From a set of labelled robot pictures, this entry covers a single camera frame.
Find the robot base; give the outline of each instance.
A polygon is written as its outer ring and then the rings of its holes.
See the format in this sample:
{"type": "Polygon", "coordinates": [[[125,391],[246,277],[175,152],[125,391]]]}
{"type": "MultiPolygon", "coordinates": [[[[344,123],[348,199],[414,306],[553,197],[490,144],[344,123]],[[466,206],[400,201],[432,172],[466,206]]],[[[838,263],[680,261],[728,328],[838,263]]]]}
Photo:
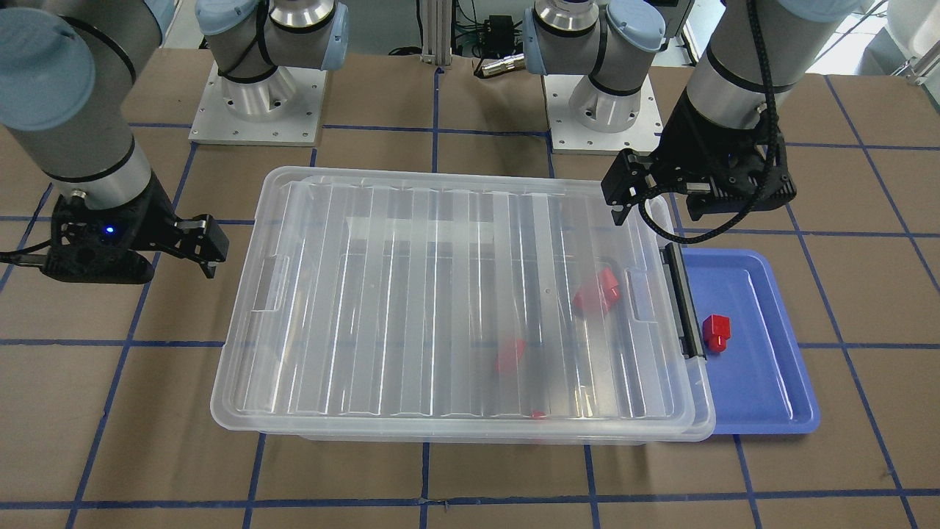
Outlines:
{"type": "Polygon", "coordinates": [[[313,147],[320,127],[326,72],[308,68],[288,70],[297,84],[297,100],[291,104],[290,113],[279,120],[249,121],[227,108],[218,67],[213,63],[193,118],[193,128],[189,131],[190,141],[212,145],[313,147]]]}
{"type": "Polygon", "coordinates": [[[663,122],[647,77],[643,81],[643,106],[636,123],[620,133],[602,133],[588,129],[572,115],[568,101],[583,75],[545,75],[545,109],[552,131],[552,151],[559,154],[617,154],[629,147],[650,153],[659,145],[663,122]]]}

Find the translucent storage bin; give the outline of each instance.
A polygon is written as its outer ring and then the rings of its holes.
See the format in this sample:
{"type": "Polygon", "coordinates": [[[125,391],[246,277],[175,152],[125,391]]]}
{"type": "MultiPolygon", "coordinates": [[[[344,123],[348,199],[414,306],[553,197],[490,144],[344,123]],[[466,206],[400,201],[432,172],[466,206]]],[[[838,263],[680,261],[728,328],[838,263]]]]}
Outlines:
{"type": "Polygon", "coordinates": [[[659,243],[597,182],[279,168],[212,414],[322,440],[699,441],[712,399],[659,243]]]}

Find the tiled surface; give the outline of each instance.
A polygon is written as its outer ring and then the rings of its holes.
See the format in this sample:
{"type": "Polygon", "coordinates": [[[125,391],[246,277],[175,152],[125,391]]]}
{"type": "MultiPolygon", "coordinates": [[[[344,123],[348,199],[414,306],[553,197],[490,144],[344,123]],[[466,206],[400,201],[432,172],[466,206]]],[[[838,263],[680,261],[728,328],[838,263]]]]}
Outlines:
{"type": "MultiPolygon", "coordinates": [[[[782,112],[800,197],[711,243],[771,262],[820,402],[817,432],[591,449],[315,442],[229,432],[208,412],[272,168],[596,180],[610,157],[549,153],[536,77],[478,81],[464,61],[435,73],[381,56],[330,74],[316,152],[195,148],[186,125],[211,62],[158,52],[124,109],[179,212],[223,220],[232,247],[215,280],[165,255],[145,288],[0,267],[0,527],[938,524],[940,118],[919,90],[808,76],[782,112]]],[[[690,72],[651,73],[664,118],[690,72]]],[[[3,134],[7,249],[27,230],[44,238],[55,196],[32,221],[46,183],[3,134]]],[[[679,221],[698,233],[720,219],[679,221]]]]}

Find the blue plastic tray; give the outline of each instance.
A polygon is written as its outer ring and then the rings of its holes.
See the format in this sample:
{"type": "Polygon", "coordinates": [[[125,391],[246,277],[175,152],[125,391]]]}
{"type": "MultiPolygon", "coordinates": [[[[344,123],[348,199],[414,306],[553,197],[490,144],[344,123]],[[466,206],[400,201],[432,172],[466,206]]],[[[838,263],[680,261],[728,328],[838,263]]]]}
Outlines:
{"type": "Polygon", "coordinates": [[[682,251],[699,329],[731,318],[721,354],[706,350],[716,434],[806,434],[820,423],[816,395],[770,264],[745,249],[682,251]]]}

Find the red object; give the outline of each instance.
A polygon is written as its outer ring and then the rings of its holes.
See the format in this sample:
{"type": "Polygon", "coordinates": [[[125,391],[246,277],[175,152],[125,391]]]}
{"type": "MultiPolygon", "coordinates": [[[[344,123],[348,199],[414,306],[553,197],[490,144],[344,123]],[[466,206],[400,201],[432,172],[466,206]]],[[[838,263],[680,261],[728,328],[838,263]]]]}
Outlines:
{"type": "Polygon", "coordinates": [[[525,354],[525,340],[504,342],[496,353],[496,373],[515,373],[525,354]]]}
{"type": "Polygon", "coordinates": [[[721,314],[712,314],[702,324],[702,338],[713,353],[720,353],[728,347],[731,339],[731,319],[721,314]]]}
{"type": "Polygon", "coordinates": [[[597,281],[582,285],[574,295],[572,303],[581,314],[601,313],[607,314],[610,308],[620,301],[620,282],[610,267],[601,270],[597,275],[597,281]],[[601,295],[598,296],[597,285],[600,284],[601,295]]]}

